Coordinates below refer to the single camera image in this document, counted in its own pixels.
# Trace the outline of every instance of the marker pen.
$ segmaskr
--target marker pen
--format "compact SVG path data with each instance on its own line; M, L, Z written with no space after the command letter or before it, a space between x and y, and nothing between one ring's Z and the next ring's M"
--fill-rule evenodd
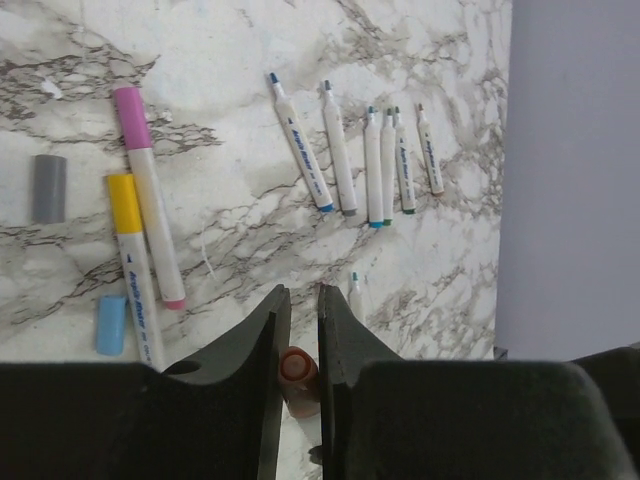
M367 167L367 205L369 226L384 225L382 213L382 172L380 166L380 126L376 123L373 107L368 110L367 128L364 129L364 156Z
M355 317L364 323L364 302L362 300L362 290L360 289L360 281L358 274L351 274L351 288L349 289L349 307Z
M153 159L151 135L144 117L140 92L135 87L122 87L114 91L114 96L124 133L124 143L129 154L129 163L135 178L160 294L168 309L181 310L186 304L186 294L169 231L169 221Z
M398 166L402 212L411 215L416 213L416 194L413 190L413 172L409 158L407 132L398 107L396 107L396 165Z
M276 74L271 73L269 76L273 84L273 90L276 93L276 112L278 112L282 128L284 128L285 134L289 139L289 144L296 156L298 165L300 165L302 174L307 181L309 190L311 190L311 195L321 212L330 212L333 210L331 194L324 181L322 171L318 166L313 150L311 150L309 140L307 140L307 136L300 127L300 119L293 107L293 102L289 96L284 93Z
M166 367L162 333L133 175L109 175L107 182L140 358L161 372Z
M393 128L393 111L389 108L382 127L382 146L380 162L382 164L382 213L385 226L393 220L393 171L395 170L396 131Z
M418 105L420 118L418 120L418 132L420 132L420 142L422 143L422 154L427 164L427 172L429 173L429 183L431 184L431 193L434 197L440 197L444 194L444 184L442 183L442 173L440 172L440 162L433 155L433 147L431 146L431 135L429 133L429 124L427 116L424 113L422 104Z
M331 83L329 83L329 80L324 81L324 93L324 121L327 125L331 158L333 159L333 168L336 172L340 208L345 217L353 217L358 210L356 191L355 188L353 188L351 165L349 165L349 154L347 153L347 142L344 139L344 130L342 129L342 115L340 115L340 108L333 99L333 92L331 91Z
M319 382L318 365L307 352L298 347L284 351L278 369L280 390L289 413L313 446L322 443Z

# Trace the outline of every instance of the gray marker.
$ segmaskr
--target gray marker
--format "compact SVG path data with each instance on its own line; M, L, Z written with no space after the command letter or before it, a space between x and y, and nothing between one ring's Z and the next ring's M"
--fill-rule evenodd
M33 175L33 221L62 223L67 197L67 159L36 155Z

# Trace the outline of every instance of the pink marker end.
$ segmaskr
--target pink marker end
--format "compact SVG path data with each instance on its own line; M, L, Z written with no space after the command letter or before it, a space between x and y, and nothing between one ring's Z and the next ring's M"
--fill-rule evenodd
M151 134L144 116L144 105L136 87L120 87L113 91L127 150L151 148Z
M165 300L164 305L169 310L184 310L187 306L187 299L183 298L182 300Z

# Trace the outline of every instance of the brown marker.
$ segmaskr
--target brown marker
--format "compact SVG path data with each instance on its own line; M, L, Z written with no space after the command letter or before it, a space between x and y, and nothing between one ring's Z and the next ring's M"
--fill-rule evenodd
M318 365L299 347L287 348L280 358L278 383L289 413L296 419L320 413Z

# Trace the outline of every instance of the marble table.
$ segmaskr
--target marble table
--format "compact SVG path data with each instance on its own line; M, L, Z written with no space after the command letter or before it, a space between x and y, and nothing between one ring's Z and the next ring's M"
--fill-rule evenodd
M363 279L365 323L414 358L490 358L506 122L509 0L0 2L0 361L94 352L96 300L123 293L105 175L127 170L113 84L142 89L188 305L161 310L169 361L211 342L283 283L291 344L317 355L321 282ZM314 207L273 109L292 95L331 186L320 83L343 109L365 205L365 108L399 105L417 214L379 231ZM415 105L445 195L427 188ZM32 157L69 159L67 221L30 221ZM278 476L319 478L285 413Z

